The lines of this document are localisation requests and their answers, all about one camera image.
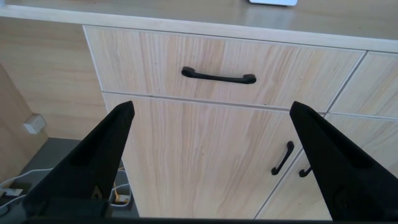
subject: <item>floor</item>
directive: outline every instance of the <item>floor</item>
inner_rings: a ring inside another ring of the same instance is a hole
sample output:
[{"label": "floor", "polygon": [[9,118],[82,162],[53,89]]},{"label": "floor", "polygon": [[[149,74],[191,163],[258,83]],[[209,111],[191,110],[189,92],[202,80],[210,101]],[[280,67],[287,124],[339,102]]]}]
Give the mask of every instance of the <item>floor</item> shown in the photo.
[{"label": "floor", "polygon": [[[55,167],[80,141],[69,140],[69,139],[56,139],[50,138],[32,160],[26,165],[21,174],[24,174],[32,169],[47,169]],[[31,185],[30,189],[33,189],[46,175],[48,171],[33,172],[29,175],[21,177],[14,181],[11,185],[26,186]],[[128,183],[126,174],[124,172],[118,172],[116,176],[116,185]],[[129,193],[129,186],[118,189],[119,194]],[[0,216],[5,212],[5,208],[0,210]],[[119,208],[113,208],[113,217],[123,218],[137,218],[138,211],[134,203],[130,203],[129,206]],[[25,220],[25,212],[22,209],[21,201],[12,204],[10,212],[0,218],[0,224],[5,223],[20,223]]]}]

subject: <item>black drawer handle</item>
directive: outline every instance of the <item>black drawer handle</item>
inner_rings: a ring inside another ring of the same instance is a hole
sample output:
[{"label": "black drawer handle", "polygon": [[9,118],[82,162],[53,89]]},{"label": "black drawer handle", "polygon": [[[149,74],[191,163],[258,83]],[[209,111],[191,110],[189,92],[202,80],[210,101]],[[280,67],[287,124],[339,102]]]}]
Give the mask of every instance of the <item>black drawer handle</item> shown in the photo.
[{"label": "black drawer handle", "polygon": [[188,78],[200,78],[205,80],[215,80],[215,81],[241,83],[241,84],[253,84],[257,81],[256,76],[253,74],[243,75],[243,78],[226,78],[226,77],[217,77],[213,75],[196,73],[195,69],[190,67],[183,67],[181,74]]},{"label": "black drawer handle", "polygon": [[311,172],[311,170],[312,170],[312,168],[310,167],[310,168],[308,168],[307,169],[307,171],[305,171],[305,170],[300,170],[300,172],[298,172],[298,175],[300,176],[300,177],[306,177],[310,172]]},{"label": "black drawer handle", "polygon": [[287,158],[289,158],[289,156],[290,156],[291,153],[293,152],[294,143],[293,143],[292,141],[289,141],[289,142],[286,144],[286,147],[287,147],[286,155],[285,155],[284,159],[282,159],[282,162],[279,164],[279,167],[278,167],[278,168],[276,168],[276,167],[272,168],[272,170],[271,170],[271,174],[272,174],[272,175],[277,175],[277,174],[279,173],[279,171],[281,170],[282,166],[284,166],[284,164],[285,164]]}]

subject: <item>countertop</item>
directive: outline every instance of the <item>countertop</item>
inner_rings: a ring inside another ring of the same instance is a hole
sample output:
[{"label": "countertop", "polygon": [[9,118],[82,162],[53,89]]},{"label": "countertop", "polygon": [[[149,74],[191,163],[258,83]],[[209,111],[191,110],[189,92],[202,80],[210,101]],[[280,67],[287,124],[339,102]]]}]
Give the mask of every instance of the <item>countertop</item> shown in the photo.
[{"label": "countertop", "polygon": [[0,16],[398,52],[398,0],[6,0]]}]

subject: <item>drawer front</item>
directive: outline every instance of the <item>drawer front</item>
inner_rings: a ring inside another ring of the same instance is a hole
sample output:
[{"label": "drawer front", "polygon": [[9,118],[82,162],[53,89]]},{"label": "drawer front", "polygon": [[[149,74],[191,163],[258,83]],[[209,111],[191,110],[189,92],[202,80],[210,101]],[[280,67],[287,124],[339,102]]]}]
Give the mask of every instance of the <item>drawer front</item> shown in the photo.
[{"label": "drawer front", "polygon": [[398,54],[370,52],[331,111],[398,117]]},{"label": "drawer front", "polygon": [[[289,114],[104,93],[132,100],[123,162],[140,217],[254,218],[301,148]],[[294,150],[277,175],[293,141]]]},{"label": "drawer front", "polygon": [[307,170],[309,167],[308,159],[302,151],[257,218],[331,220],[313,172],[306,177],[299,176],[300,170]]},{"label": "drawer front", "polygon": [[334,114],[326,119],[398,177],[398,121]]},{"label": "drawer front", "polygon": [[[363,52],[251,40],[85,26],[104,91],[325,111]],[[188,78],[242,78],[240,84]]]},{"label": "drawer front", "polygon": [[[398,177],[398,121],[330,114],[326,119]],[[309,167],[305,153],[301,152],[258,218],[331,220],[313,172],[299,177],[300,170]]]}]

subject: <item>light wood grain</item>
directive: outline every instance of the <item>light wood grain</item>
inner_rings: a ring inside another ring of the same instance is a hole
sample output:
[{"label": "light wood grain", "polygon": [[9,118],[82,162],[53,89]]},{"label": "light wood grain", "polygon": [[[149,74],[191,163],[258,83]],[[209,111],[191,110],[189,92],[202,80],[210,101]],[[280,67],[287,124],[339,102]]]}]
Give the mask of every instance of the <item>light wood grain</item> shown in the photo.
[{"label": "light wood grain", "polygon": [[[86,26],[104,91],[289,108],[294,100],[319,111],[337,94],[363,52],[194,35]],[[241,78],[250,85],[199,80],[198,73]]]},{"label": "light wood grain", "polygon": [[42,131],[29,134],[24,122],[32,111],[0,64],[0,182],[14,177],[48,139]]},{"label": "light wood grain", "polygon": [[[140,217],[254,218],[300,149],[286,112],[104,93],[132,100],[123,154]],[[271,175],[293,141],[279,175]]]},{"label": "light wood grain", "polygon": [[83,139],[105,117],[81,26],[0,18],[0,62],[50,137]]},{"label": "light wood grain", "polygon": [[398,117],[398,54],[370,52],[331,109]]},{"label": "light wood grain", "polygon": [[396,0],[8,0],[0,16],[398,52]]},{"label": "light wood grain", "polygon": [[309,167],[308,159],[302,151],[257,218],[331,220],[313,172],[306,177],[299,176],[300,170]]},{"label": "light wood grain", "polygon": [[326,119],[398,177],[398,121],[335,114]]},{"label": "light wood grain", "polygon": [[[335,114],[328,114],[326,119],[398,177],[398,121]],[[300,170],[308,168],[307,157],[301,153],[258,218],[330,220],[313,172],[299,177]]]}]

